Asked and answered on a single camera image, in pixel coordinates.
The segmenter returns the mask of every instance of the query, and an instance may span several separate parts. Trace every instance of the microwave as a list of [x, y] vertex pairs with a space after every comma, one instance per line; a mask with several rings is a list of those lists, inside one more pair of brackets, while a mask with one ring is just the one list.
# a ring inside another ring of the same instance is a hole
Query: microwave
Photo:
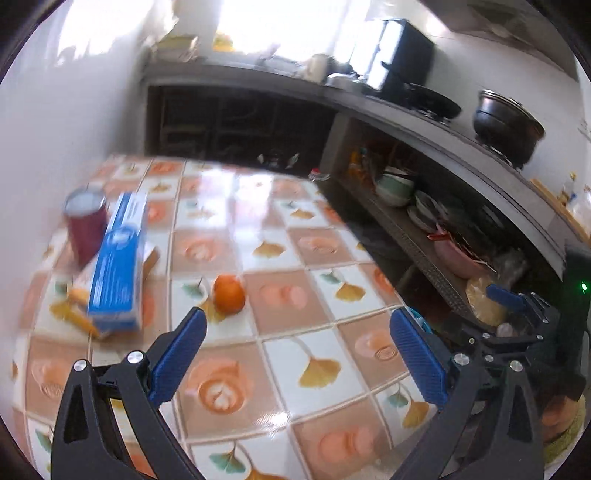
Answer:
[[388, 102], [405, 103], [405, 85], [425, 85], [435, 45], [408, 20], [364, 22], [349, 63]]

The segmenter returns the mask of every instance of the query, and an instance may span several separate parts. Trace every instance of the black pot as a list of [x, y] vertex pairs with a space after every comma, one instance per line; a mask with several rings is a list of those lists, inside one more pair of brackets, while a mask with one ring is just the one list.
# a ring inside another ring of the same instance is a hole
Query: black pot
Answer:
[[515, 168], [523, 168], [544, 137], [544, 127], [519, 102], [490, 90], [480, 92], [474, 130], [482, 143], [502, 153]]
[[460, 115], [462, 109], [449, 98], [422, 85], [407, 83], [407, 106], [425, 112], [432, 112], [438, 118], [452, 120]]

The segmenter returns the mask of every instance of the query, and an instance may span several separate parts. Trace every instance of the kitchen counter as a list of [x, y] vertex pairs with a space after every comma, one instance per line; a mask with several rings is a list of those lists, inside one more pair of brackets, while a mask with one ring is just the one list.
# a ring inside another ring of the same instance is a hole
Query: kitchen counter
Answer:
[[[377, 98], [344, 92], [253, 67], [191, 63], [150, 63], [143, 88], [171, 85], [208, 85], [271, 92], [321, 103], [339, 111], [330, 134], [321, 169], [334, 172], [347, 161], [339, 153], [345, 140], [346, 120], [356, 118], [406, 142], [471, 185], [493, 203], [532, 242], [558, 276], [562, 273], [564, 245], [577, 235], [520, 172], [479, 145], [474, 133], [442, 125], [434, 120]], [[146, 105], [143, 105], [145, 116]], [[145, 123], [139, 142], [143, 150]]]

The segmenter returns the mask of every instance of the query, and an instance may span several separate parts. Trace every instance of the can lid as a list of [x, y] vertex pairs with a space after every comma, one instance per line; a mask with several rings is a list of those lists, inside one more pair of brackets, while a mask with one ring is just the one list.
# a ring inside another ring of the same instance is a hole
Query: can lid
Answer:
[[84, 217], [103, 208], [106, 195], [102, 189], [88, 187], [76, 189], [68, 195], [64, 214], [69, 217]]

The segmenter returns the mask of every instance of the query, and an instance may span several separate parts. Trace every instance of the orange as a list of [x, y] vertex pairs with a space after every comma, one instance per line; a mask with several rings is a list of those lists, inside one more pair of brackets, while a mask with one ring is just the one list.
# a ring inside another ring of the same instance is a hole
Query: orange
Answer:
[[242, 283], [234, 275], [219, 275], [213, 283], [213, 303], [226, 315], [235, 315], [244, 308], [246, 295]]

